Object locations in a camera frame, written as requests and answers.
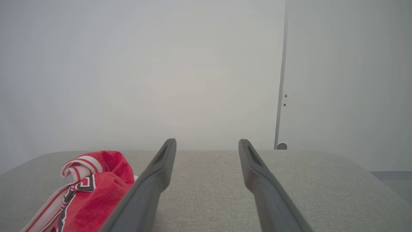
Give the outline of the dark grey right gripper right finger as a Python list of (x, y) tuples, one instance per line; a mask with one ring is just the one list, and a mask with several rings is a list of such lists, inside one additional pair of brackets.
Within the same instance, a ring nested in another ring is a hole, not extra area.
[(254, 195), (263, 232), (312, 232), (291, 198), (247, 139), (239, 141), (246, 188)]

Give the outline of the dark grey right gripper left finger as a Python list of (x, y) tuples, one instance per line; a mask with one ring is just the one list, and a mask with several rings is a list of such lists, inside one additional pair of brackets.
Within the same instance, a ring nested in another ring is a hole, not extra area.
[(108, 217), (102, 232), (150, 232), (160, 195), (169, 186), (176, 140), (168, 139)]

